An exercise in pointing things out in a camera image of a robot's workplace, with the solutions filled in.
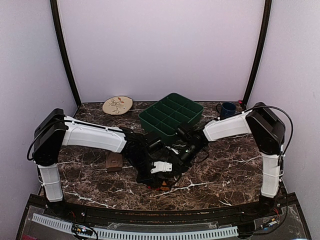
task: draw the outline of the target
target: black cable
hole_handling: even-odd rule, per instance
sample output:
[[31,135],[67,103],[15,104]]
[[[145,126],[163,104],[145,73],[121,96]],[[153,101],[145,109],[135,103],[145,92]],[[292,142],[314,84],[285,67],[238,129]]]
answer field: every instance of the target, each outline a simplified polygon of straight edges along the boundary
[[31,149],[32,147],[34,146],[35,142],[37,141],[37,139],[45,132],[47,131],[50,127],[52,127],[53,125],[57,124],[57,123],[71,123],[72,121],[71,120],[61,120],[61,119],[57,119],[53,122],[50,122],[48,125],[46,125],[42,130],[41,132],[33,139],[33,141],[31,142],[30,146],[29,146],[29,149],[28,149],[28,152],[26,154],[26,159],[28,159],[29,161],[32,161],[34,160],[34,157],[30,157],[30,152],[31,152]]
[[257,229],[255,229],[255,230],[249,231],[249,232],[238,232],[238,233],[239,233],[239,236],[241,236],[241,235],[251,235],[251,234],[252,234],[253,236],[257,236],[257,235],[267,235],[267,234],[273,233],[273,232],[276,231],[278,228],[280,228],[280,226],[281,226],[282,224],[284,224],[284,222],[285,222],[285,220],[286,220],[286,218],[287,218],[287,215],[288,215],[289,200],[288,200],[288,194],[287,194],[287,193],[285,194],[285,198],[286,198],[286,204],[285,204],[285,215],[284,215],[284,219],[278,224],[278,226],[277,226],[276,228],[272,229],[272,230],[269,231],[269,232],[261,232],[261,233],[255,233],[255,232],[261,230],[262,228],[257,228]]
[[293,137],[293,134],[294,134],[294,123],[292,122],[292,119],[291,119],[291,117],[289,116],[289,114],[286,113],[286,112],[285,112],[284,110],[282,110],[281,108],[276,107],[276,106],[254,106],[254,107],[251,107],[251,108],[245,110],[244,112],[246,113],[246,112],[251,111],[251,110],[254,110],[254,109],[275,109],[275,110],[278,110],[278,111],[282,112],[282,113],[289,119],[290,124],[291,124],[291,133],[290,133],[289,140],[288,140],[288,142],[287,142],[287,144],[286,144],[286,147],[285,147],[285,149],[284,149],[284,151],[283,151],[283,154],[285,154],[286,151],[287,151],[287,149],[288,149],[288,147],[289,147],[289,145],[290,145],[290,143],[291,143],[291,140],[292,140],[292,137]]
[[209,152],[206,149],[203,149],[203,151],[206,153],[205,157],[201,159],[200,161],[195,161],[194,164],[199,164],[205,161],[209,157]]
[[73,221],[71,221],[71,220],[69,220],[69,219],[66,219],[64,216],[62,217],[62,216],[58,216],[57,214],[55,214],[55,212],[49,207],[49,205],[46,205],[46,207],[47,207],[47,208],[51,211],[51,213],[52,213],[54,216],[56,216],[57,218],[62,219],[62,220],[65,220],[65,221],[68,221],[68,222],[71,222],[71,223],[73,223],[73,224],[78,224],[78,225],[81,225],[81,226],[85,226],[86,228],[90,229],[90,230],[95,234],[95,240],[99,240],[99,235],[98,235],[98,233],[97,233],[91,226],[86,226],[86,225],[84,225],[83,223],[77,222],[77,221],[75,220],[75,216],[76,216],[76,215],[74,215]]

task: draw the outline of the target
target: white wall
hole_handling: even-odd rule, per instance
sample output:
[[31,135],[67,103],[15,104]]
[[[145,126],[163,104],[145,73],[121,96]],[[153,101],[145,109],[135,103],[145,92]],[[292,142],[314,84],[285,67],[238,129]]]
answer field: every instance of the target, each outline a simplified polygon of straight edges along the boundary
[[289,192],[298,196],[312,239],[320,239],[319,16],[317,0],[273,1],[249,101],[250,106],[263,101],[281,107],[292,116],[295,130],[285,158],[284,180]]
[[15,239],[36,166],[27,161],[35,128],[54,109],[76,104],[61,60],[48,0],[2,0],[0,7],[0,235]]
[[264,0],[60,0],[83,102],[238,101],[250,76]]

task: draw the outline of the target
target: dark marble countertop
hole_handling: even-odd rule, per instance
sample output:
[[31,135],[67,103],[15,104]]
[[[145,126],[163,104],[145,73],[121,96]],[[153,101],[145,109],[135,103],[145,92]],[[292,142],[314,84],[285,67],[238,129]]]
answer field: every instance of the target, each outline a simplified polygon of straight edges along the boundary
[[[78,120],[115,127],[124,124],[143,133],[138,114],[152,102],[135,102],[124,115],[102,111],[102,103],[85,103]],[[200,122],[217,116],[217,102],[200,102]],[[137,171],[124,159],[119,172],[107,172],[108,151],[82,146],[63,147],[58,167],[67,202],[123,210],[196,210],[251,203],[259,200],[262,158],[251,134],[211,142],[208,158],[195,163],[171,191],[148,189],[136,183]],[[205,155],[200,152],[194,162]]]

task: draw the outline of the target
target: beige ceramic plate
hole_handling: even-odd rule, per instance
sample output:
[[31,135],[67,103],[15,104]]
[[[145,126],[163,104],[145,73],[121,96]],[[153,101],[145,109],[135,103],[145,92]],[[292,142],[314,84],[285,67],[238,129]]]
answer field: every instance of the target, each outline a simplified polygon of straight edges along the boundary
[[109,98],[102,106],[102,110],[110,115],[122,115],[130,110],[133,105],[131,98],[127,96],[114,96]]

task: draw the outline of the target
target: green plastic tray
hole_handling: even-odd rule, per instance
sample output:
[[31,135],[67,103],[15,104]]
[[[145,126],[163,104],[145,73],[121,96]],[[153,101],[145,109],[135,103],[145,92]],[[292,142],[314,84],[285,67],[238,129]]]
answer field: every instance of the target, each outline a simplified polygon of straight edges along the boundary
[[147,132],[155,131],[162,142],[170,145],[179,138],[176,130],[181,123],[195,125],[204,107],[177,93],[171,93],[139,114],[141,126]]

